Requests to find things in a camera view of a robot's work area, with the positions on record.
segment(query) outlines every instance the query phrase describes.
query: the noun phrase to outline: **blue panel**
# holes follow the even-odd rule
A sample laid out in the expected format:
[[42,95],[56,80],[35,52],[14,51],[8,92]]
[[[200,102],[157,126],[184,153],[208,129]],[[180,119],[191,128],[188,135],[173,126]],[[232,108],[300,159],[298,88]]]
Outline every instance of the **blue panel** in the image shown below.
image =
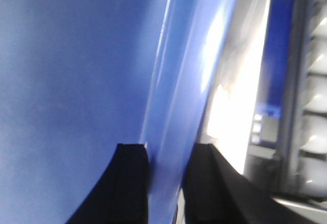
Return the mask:
[[0,223],[64,223],[137,142],[171,223],[235,0],[0,1]]
[[280,108],[282,104],[293,1],[272,0],[271,2],[258,101],[276,108]]
[[235,1],[168,1],[141,136],[152,167],[150,224],[172,221]]
[[167,0],[0,1],[0,223],[64,223],[139,140]]

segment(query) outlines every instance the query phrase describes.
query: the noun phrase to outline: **blue plastic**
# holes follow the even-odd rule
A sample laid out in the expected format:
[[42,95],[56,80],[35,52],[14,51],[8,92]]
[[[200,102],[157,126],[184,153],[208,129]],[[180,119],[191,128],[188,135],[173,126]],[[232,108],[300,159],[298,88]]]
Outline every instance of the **blue plastic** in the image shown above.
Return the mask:
[[146,143],[170,224],[235,0],[0,1],[0,223],[64,223]]
[[258,100],[280,109],[284,92],[294,0],[272,0]]
[[141,143],[152,179],[149,223],[171,223],[236,0],[169,0]]

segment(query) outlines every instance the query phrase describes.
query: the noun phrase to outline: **white light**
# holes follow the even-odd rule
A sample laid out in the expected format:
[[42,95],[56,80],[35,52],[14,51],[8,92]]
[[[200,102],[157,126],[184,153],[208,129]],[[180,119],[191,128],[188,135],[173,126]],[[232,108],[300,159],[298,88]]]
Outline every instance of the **white light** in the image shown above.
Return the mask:
[[222,13],[218,12],[208,30],[205,45],[203,46],[202,59],[205,65],[202,74],[201,91],[204,91],[208,86],[219,50],[220,41],[217,39],[223,34],[223,25]]
[[252,132],[253,133],[260,133],[261,131],[261,123],[254,122],[253,127],[252,127]]
[[262,115],[255,114],[253,120],[255,120],[255,121],[261,121],[262,120]]
[[206,128],[209,136],[217,138],[214,145],[240,174],[251,134],[270,0],[262,2],[252,0],[245,11],[240,39],[235,49],[229,49],[232,58],[226,60],[235,64],[219,80]]
[[235,170],[243,174],[256,93],[258,90],[265,31],[251,43],[230,90],[219,85],[210,111],[207,134]]
[[319,23],[319,25],[320,26],[323,26],[323,25],[325,25],[327,23],[327,18],[325,17],[325,18],[323,18],[322,20],[321,20],[321,22]]

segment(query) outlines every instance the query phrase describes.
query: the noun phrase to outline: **blue surface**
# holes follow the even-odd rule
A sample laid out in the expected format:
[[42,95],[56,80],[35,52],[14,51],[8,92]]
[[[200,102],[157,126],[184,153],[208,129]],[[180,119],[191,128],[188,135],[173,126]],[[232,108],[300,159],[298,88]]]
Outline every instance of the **blue surface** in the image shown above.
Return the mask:
[[282,104],[293,2],[294,0],[272,0],[271,2],[258,91],[258,101],[268,106],[280,108]]
[[137,142],[171,223],[235,0],[0,2],[0,223],[64,223]]
[[172,221],[235,1],[168,0],[141,136],[152,167],[150,224]]

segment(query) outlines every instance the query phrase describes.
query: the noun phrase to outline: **shiny blue surface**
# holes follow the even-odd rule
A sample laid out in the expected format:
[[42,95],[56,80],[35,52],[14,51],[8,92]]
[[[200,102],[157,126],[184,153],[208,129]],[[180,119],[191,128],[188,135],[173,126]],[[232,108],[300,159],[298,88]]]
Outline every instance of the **shiny blue surface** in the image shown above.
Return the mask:
[[152,166],[151,224],[172,221],[235,1],[168,0],[141,136]]
[[145,143],[171,223],[235,0],[0,0],[0,223],[64,223]]

